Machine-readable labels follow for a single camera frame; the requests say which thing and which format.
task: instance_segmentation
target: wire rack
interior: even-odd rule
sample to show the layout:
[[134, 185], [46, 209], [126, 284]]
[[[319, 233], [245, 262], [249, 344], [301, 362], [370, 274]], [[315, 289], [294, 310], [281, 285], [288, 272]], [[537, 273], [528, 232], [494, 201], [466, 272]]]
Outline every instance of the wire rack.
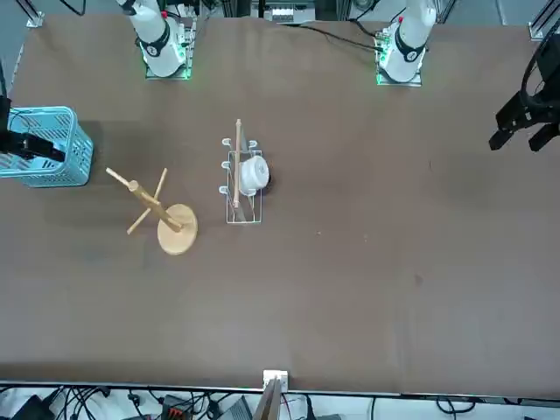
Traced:
[[[250, 225], [261, 223], [263, 220], [263, 191], [257, 190], [253, 195], [240, 194], [239, 206], [234, 206], [234, 168], [235, 150], [231, 138], [224, 138], [221, 143], [228, 147], [227, 160], [221, 163], [221, 168], [226, 171], [226, 184], [219, 189], [220, 194], [226, 198], [226, 223], [235, 225]], [[240, 163], [251, 159], [253, 156], [262, 156], [263, 152], [258, 150], [256, 140], [247, 141], [241, 129]]]

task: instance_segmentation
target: brown table surface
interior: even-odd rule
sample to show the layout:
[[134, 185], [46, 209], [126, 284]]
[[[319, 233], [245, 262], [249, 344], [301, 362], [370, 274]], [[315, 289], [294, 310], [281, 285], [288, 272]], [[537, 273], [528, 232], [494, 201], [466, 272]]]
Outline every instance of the brown table surface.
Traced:
[[[144, 80], [134, 39], [93, 15], [26, 41], [14, 106], [73, 108], [96, 149], [82, 188], [0, 183], [2, 377], [560, 396], [560, 149], [487, 146], [525, 28], [437, 27], [422, 88], [262, 20], [208, 20], [188, 82]], [[237, 118], [276, 181], [260, 226], [226, 225], [218, 194]], [[169, 168], [187, 254], [153, 216], [126, 235], [143, 209], [106, 166], [150, 191]]]

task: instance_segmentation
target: wooden peg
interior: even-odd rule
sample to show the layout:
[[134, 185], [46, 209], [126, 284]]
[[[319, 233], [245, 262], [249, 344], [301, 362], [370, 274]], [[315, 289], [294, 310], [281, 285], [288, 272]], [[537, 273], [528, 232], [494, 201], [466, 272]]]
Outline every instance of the wooden peg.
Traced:
[[[159, 179], [159, 183], [157, 184], [156, 193], [154, 194], [154, 199], [156, 200], [158, 199], [159, 193], [161, 193], [161, 189], [164, 186], [166, 176], [167, 176], [167, 168], [164, 168], [164, 171], [161, 174], [161, 178]], [[142, 214], [140, 214], [140, 217], [138, 217], [138, 219], [136, 219], [136, 221], [132, 223], [132, 226], [130, 226], [126, 231], [127, 235], [130, 235], [132, 234], [132, 232], [134, 232], [134, 230], [138, 227], [138, 225], [142, 223], [142, 221], [148, 216], [148, 214], [150, 214], [150, 211], [151, 209], [148, 207], [143, 211]]]
[[239, 207], [239, 160], [242, 145], [242, 120], [235, 123], [235, 156], [234, 156], [234, 208]]
[[155, 214], [161, 219], [163, 223], [165, 223], [169, 229], [173, 232], [178, 233], [180, 232], [183, 225], [178, 221], [174, 220], [161, 206], [161, 203], [151, 197], [146, 190], [142, 188], [137, 181], [130, 181], [129, 182], [129, 191], [136, 195], [136, 197], [144, 203], [149, 209], [153, 210]]
[[121, 184], [125, 185], [125, 186], [129, 186], [129, 181], [127, 181], [126, 179], [124, 179], [122, 176], [120, 176], [118, 173], [116, 173], [115, 171], [113, 171], [111, 168], [107, 168], [105, 169], [105, 172], [108, 173], [111, 177], [113, 177], [114, 179], [116, 179], [117, 181], [119, 181]]
[[106, 171], [114, 179], [127, 186], [129, 191], [133, 193], [142, 204], [148, 207], [132, 226], [129, 227], [127, 230], [129, 235], [153, 210], [159, 217], [157, 239], [159, 240], [159, 245], [167, 254], [178, 256], [186, 252], [193, 245], [199, 230], [199, 224], [193, 210], [184, 204], [174, 204], [167, 210], [164, 210], [161, 203], [158, 201], [159, 193], [161, 192], [165, 176], [167, 175], [167, 169], [164, 169], [161, 174], [156, 193], [153, 197], [142, 188], [138, 181], [127, 181], [110, 168], [107, 168]]

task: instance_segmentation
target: blue basket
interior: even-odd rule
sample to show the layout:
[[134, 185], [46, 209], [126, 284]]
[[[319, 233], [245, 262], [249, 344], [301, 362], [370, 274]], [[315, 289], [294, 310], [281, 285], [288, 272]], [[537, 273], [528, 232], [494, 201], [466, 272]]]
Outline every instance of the blue basket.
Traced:
[[53, 142], [66, 153], [64, 162], [44, 157], [31, 160], [0, 154], [0, 178], [15, 178], [27, 186], [83, 186], [88, 182], [94, 144], [82, 131], [78, 117], [68, 107], [13, 108], [8, 127], [30, 132]]

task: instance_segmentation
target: white cup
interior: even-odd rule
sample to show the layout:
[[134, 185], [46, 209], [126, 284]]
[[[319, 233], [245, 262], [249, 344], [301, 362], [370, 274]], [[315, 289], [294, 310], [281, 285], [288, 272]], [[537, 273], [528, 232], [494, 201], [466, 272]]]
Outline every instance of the white cup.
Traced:
[[262, 156], [253, 156], [240, 163], [239, 191], [251, 197], [269, 183], [269, 166]]

